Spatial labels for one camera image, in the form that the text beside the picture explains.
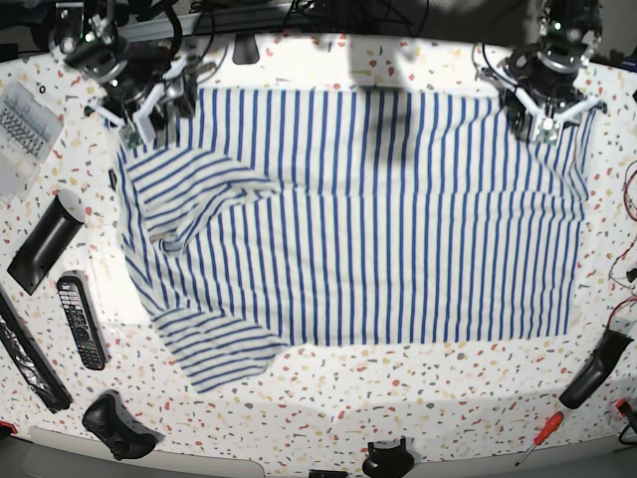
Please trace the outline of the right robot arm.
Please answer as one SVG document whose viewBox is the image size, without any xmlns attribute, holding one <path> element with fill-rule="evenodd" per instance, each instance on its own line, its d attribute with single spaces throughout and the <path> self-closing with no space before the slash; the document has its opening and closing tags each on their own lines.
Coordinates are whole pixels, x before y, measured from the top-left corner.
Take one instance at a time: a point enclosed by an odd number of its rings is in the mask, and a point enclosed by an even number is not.
<svg viewBox="0 0 637 478">
<path fill-rule="evenodd" d="M 183 27 L 172 1 L 66 1 L 56 4 L 52 50 L 98 83 L 106 95 L 86 113 L 100 115 L 129 147 L 150 145 L 172 118 L 191 119 L 201 58 L 182 48 Z M 158 41 L 132 42 L 118 30 L 125 16 L 144 27 L 164 15 L 171 30 Z"/>
</svg>

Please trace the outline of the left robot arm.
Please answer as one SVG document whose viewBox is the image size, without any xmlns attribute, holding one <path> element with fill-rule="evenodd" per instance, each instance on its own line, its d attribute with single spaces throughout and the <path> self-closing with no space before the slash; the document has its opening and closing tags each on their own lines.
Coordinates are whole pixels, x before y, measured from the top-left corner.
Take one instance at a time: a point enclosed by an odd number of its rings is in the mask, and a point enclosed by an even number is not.
<svg viewBox="0 0 637 478">
<path fill-rule="evenodd" d="M 501 104 L 513 134 L 528 142 L 555 144 L 563 130 L 591 110 L 606 110 L 595 94 L 574 82 L 601 42 L 597 1 L 541 1 L 538 40 L 516 48 L 497 67 L 484 70 L 501 87 Z"/>
</svg>

